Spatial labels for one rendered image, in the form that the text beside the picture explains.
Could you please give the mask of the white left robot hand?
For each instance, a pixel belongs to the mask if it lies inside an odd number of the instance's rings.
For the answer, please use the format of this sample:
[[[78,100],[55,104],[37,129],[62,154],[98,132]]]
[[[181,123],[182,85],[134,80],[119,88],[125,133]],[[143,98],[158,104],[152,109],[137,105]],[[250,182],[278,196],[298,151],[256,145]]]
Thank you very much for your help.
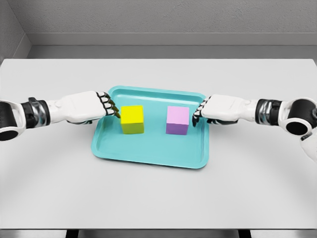
[[[62,98],[65,120],[73,124],[90,124],[105,116],[120,118],[119,109],[106,92],[87,91]]]

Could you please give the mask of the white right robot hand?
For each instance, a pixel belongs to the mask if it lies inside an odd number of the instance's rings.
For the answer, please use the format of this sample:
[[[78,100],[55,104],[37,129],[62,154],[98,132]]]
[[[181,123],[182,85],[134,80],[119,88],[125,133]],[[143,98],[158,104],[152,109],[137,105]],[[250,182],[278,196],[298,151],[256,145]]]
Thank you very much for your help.
[[[205,98],[193,113],[193,127],[200,118],[206,118],[209,124],[236,124],[240,119],[240,106],[244,101],[242,98],[218,94]]]

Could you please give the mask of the pink cube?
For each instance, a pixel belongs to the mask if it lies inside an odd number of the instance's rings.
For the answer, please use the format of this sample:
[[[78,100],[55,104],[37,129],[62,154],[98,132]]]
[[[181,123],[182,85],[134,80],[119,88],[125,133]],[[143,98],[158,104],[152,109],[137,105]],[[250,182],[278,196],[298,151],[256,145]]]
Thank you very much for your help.
[[[189,127],[189,107],[168,106],[166,134],[186,135]]]

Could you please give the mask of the yellow cube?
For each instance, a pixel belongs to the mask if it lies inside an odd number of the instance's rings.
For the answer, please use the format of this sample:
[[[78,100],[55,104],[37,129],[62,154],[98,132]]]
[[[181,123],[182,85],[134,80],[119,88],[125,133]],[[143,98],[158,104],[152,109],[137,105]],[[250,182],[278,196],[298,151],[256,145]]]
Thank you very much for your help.
[[[124,134],[144,133],[144,113],[142,105],[122,106],[121,127]]]

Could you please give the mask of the teal tray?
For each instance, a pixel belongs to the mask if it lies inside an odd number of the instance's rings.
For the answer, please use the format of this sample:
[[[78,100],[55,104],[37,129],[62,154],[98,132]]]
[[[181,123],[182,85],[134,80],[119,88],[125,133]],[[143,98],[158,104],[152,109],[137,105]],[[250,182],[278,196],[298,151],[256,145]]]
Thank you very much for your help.
[[[168,106],[188,107],[193,114],[205,95],[131,86],[114,86],[108,93],[118,108],[143,106],[145,132],[125,135],[117,117],[103,117],[98,121],[91,144],[96,157],[189,169],[200,169],[207,164],[209,124],[204,119],[196,126],[190,125],[187,135],[165,132]]]

